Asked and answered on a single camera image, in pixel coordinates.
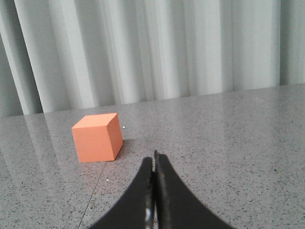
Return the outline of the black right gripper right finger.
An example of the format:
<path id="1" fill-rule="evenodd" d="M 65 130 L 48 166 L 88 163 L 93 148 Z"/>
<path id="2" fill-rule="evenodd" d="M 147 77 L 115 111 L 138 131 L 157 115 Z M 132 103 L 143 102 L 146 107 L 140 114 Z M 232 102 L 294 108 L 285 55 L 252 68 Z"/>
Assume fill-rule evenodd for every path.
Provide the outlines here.
<path id="1" fill-rule="evenodd" d="M 154 152 L 158 228 L 231 229 L 210 211 L 180 179 L 167 155 Z"/>

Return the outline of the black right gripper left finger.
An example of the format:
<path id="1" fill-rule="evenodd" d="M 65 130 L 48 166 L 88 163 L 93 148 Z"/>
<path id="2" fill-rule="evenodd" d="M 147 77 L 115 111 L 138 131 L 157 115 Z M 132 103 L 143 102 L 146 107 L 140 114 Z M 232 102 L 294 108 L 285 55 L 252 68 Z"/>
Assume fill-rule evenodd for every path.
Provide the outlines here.
<path id="1" fill-rule="evenodd" d="M 115 205 L 92 229 L 152 229 L 155 175 L 151 157 L 143 159 L 132 183 Z"/>

